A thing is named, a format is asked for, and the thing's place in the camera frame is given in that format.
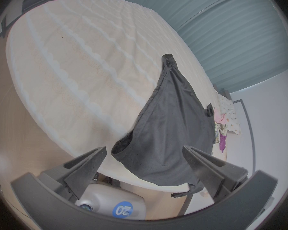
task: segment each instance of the blue circular logo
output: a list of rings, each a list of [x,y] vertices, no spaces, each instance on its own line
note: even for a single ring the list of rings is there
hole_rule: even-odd
[[[130,202],[128,201],[123,201],[118,203],[113,211],[112,215],[116,218],[126,218],[130,216],[133,212],[133,206]]]

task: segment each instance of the wall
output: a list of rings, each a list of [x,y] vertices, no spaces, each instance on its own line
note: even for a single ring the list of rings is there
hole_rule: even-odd
[[[256,146],[256,170],[278,179],[275,200],[250,227],[268,216],[288,188],[288,70],[254,86],[231,93],[242,99],[248,112]]]

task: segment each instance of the bed sheet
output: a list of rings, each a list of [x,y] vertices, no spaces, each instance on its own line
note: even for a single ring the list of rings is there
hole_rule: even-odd
[[[99,172],[135,186],[185,192],[143,181],[110,151],[151,96],[161,56],[172,54],[206,108],[215,90],[180,36],[153,10],[123,0],[55,0],[16,21],[6,56],[16,91],[37,124],[74,157],[106,146]]]

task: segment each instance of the white patterned pillow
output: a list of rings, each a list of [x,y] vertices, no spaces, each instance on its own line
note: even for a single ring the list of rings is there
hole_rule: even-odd
[[[217,95],[218,95],[221,113],[226,114],[226,120],[227,120],[226,125],[228,126],[228,130],[235,132],[236,134],[239,134],[240,124],[236,117],[236,111],[235,111],[233,102],[227,99],[226,97],[224,97],[223,95],[220,95],[219,93]]]

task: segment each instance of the black garment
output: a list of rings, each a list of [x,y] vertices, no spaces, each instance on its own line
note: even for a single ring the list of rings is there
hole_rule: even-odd
[[[156,89],[140,112],[134,129],[119,140],[111,154],[138,178],[158,186],[199,180],[182,155],[189,145],[211,154],[215,142],[211,104],[204,109],[170,54],[162,56]],[[192,193],[200,189],[192,187]]]

